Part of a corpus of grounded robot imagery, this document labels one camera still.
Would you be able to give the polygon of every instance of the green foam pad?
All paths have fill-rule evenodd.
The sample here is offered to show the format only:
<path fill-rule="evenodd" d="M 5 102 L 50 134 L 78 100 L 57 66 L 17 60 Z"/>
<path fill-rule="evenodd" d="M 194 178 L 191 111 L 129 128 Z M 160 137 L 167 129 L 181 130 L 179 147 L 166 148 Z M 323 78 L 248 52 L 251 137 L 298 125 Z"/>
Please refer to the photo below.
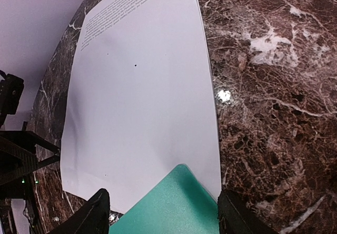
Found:
<path fill-rule="evenodd" d="M 109 234 L 219 234 L 217 204 L 186 165 L 176 166 Z"/>

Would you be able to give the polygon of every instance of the dark marble surface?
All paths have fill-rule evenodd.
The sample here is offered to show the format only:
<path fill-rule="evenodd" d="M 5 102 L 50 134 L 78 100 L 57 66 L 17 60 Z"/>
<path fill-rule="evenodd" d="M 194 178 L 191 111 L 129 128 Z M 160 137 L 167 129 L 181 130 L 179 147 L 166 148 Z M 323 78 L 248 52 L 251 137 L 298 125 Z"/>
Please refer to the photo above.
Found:
<path fill-rule="evenodd" d="M 57 145 L 81 25 L 100 1 L 80 6 L 36 97 L 28 129 Z M 223 188 L 280 233 L 337 233 L 337 0 L 199 1 Z M 58 164 L 34 175 L 50 231 L 83 200 L 62 192 Z"/>

